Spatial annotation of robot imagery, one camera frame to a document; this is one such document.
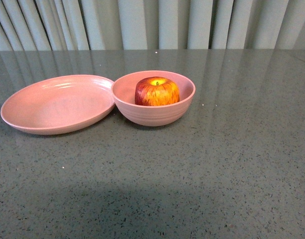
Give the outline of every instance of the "bowl rim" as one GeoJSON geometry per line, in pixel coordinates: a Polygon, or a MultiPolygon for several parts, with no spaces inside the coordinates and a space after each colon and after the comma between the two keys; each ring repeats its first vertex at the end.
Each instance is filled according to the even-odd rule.
{"type": "Polygon", "coordinates": [[[177,72],[172,72],[172,71],[161,71],[161,70],[147,70],[147,71],[136,71],[136,72],[132,72],[132,73],[129,73],[129,74],[126,74],[126,75],[121,76],[120,78],[118,78],[118,79],[112,84],[111,91],[112,91],[112,95],[113,95],[113,97],[114,97],[115,99],[117,99],[119,102],[122,102],[122,103],[124,103],[124,104],[126,104],[126,105],[134,106],[134,107],[139,107],[139,108],[145,108],[145,109],[160,109],[160,108],[167,108],[167,107],[169,107],[169,106],[179,105],[179,104],[182,104],[182,103],[184,103],[184,102],[186,102],[186,101],[189,101],[189,100],[194,96],[194,94],[195,94],[195,92],[196,92],[196,86],[195,86],[195,84],[193,83],[193,81],[190,80],[188,77],[186,77],[186,76],[184,76],[184,75],[181,75],[181,74],[179,74],[179,73],[177,73],[177,72]],[[186,78],[186,79],[191,83],[192,88],[193,88],[193,89],[192,89],[192,92],[191,92],[191,94],[190,94],[186,99],[184,99],[184,100],[182,100],[182,101],[179,101],[179,102],[176,102],[176,103],[173,103],[173,104],[164,105],[164,106],[140,106],[140,105],[136,105],[136,104],[132,104],[132,103],[128,103],[128,102],[126,102],[126,101],[123,101],[123,100],[121,100],[119,97],[117,97],[117,96],[114,94],[113,88],[114,88],[115,84],[116,84],[121,78],[126,77],[126,76],[130,76],[130,75],[134,75],[134,74],[138,74],[138,73],[141,73],[141,72],[146,72],[146,73],[165,72],[165,73],[172,73],[172,74],[175,74],[175,75],[179,75],[179,76],[181,76],[181,77],[186,78]]]}

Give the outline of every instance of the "countertop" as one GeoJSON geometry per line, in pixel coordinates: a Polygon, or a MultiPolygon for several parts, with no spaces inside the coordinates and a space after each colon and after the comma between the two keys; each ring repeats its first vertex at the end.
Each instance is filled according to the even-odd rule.
{"type": "Polygon", "coordinates": [[[114,108],[51,136],[0,117],[0,238],[305,239],[305,51],[0,52],[0,109],[41,80],[143,70],[195,83],[183,117],[114,108]]]}

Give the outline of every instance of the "pink bowl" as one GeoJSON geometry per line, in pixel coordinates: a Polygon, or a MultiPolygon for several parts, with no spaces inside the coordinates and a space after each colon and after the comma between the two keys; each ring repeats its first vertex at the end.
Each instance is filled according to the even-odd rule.
{"type": "Polygon", "coordinates": [[[140,71],[117,79],[112,93],[119,111],[130,121],[145,126],[161,126],[179,119],[189,108],[196,87],[187,77],[168,71],[140,71]],[[179,87],[180,101],[166,106],[135,105],[136,84],[147,77],[160,76],[174,81],[179,87]]]}

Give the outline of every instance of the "curtain fold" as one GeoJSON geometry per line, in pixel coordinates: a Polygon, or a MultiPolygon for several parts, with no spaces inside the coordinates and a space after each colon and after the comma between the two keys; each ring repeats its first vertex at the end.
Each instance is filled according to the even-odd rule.
{"type": "Polygon", "coordinates": [[[0,51],[305,49],[305,0],[0,0],[0,51]]]}

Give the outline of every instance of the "white curtain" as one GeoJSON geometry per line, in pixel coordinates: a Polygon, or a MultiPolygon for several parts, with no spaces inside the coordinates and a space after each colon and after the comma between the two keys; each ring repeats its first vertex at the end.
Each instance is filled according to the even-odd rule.
{"type": "Polygon", "coordinates": [[[0,51],[305,49],[305,0],[0,0],[0,51]]]}

